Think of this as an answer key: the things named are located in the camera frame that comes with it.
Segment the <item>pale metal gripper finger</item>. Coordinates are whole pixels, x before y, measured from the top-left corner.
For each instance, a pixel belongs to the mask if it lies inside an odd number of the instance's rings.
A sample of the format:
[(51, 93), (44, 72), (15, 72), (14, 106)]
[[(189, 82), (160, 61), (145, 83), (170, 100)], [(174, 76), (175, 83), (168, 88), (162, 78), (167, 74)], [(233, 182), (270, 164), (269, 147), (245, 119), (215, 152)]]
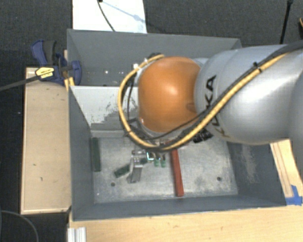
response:
[(126, 178), (129, 184), (135, 183), (135, 160), (132, 158), (129, 164), (129, 174)]
[(136, 164), (134, 167), (134, 182), (139, 182), (141, 178), (141, 173), (143, 170), (143, 165), (142, 164)]

